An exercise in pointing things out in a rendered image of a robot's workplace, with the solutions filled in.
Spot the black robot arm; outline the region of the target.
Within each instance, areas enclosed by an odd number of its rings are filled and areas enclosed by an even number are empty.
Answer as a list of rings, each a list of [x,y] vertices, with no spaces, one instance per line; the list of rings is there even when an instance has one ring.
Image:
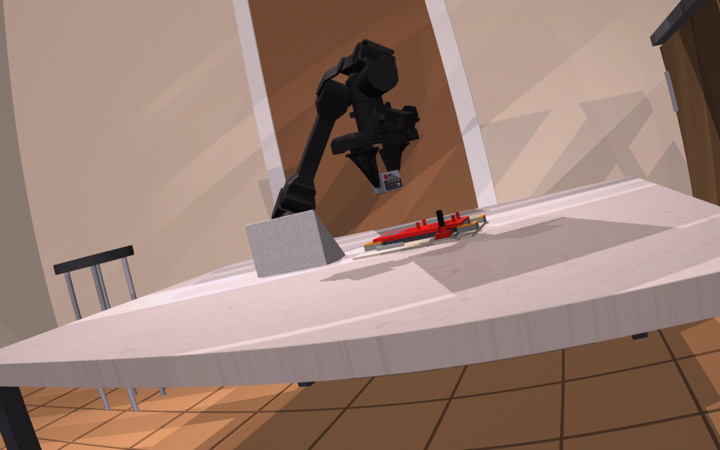
[[[394,51],[364,38],[354,52],[342,57],[337,66],[328,69],[316,89],[317,118],[312,126],[296,173],[280,190],[271,219],[305,213],[316,207],[314,178],[334,123],[354,106],[365,101],[382,99],[382,95],[398,84]],[[346,84],[332,80],[338,73],[349,76]],[[416,106],[392,109],[390,102],[375,102],[372,107],[372,130],[389,126],[398,131],[414,130],[420,121]],[[382,124],[381,124],[382,123]]]

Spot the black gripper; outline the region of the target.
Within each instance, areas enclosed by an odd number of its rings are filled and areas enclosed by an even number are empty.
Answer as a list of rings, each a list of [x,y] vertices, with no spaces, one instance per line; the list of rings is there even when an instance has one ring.
[[[331,149],[332,155],[351,150],[346,157],[351,158],[372,185],[378,188],[380,187],[380,178],[376,161],[377,153],[379,152],[382,156],[388,172],[400,171],[402,152],[406,146],[411,144],[409,141],[418,139],[418,130],[414,128],[413,131],[398,131],[389,126],[373,130],[373,106],[376,102],[380,102],[382,108],[385,108],[386,105],[382,99],[365,101],[352,106],[349,116],[351,119],[356,119],[358,132],[351,132],[332,139]],[[375,144],[382,144],[383,148],[378,150],[379,146],[373,146]]]

